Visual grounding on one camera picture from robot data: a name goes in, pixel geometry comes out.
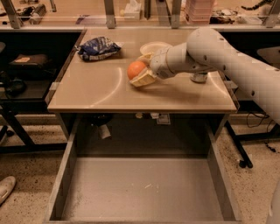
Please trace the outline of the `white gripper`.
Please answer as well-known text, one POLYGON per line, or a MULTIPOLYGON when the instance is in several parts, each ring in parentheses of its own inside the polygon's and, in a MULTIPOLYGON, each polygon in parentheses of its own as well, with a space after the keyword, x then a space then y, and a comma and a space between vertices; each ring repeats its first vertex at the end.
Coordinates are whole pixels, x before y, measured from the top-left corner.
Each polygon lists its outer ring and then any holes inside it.
POLYGON ((161 48, 155 53, 147 52, 137 59, 143 63, 150 62, 150 69, 144 69, 129 82, 134 87, 138 88, 150 85, 157 77, 160 79, 169 79, 176 75, 174 68, 176 55, 172 47, 161 48))

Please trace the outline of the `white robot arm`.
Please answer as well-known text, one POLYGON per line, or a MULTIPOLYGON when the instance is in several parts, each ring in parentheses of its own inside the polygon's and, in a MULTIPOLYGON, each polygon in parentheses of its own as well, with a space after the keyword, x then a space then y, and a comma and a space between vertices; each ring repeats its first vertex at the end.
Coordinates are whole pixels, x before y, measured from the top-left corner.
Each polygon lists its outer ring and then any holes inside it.
POLYGON ((186 41, 148 52, 138 58, 143 68, 129 78, 135 87, 180 73, 223 72, 276 123, 280 123, 280 71, 238 52, 216 30, 199 28, 186 41))

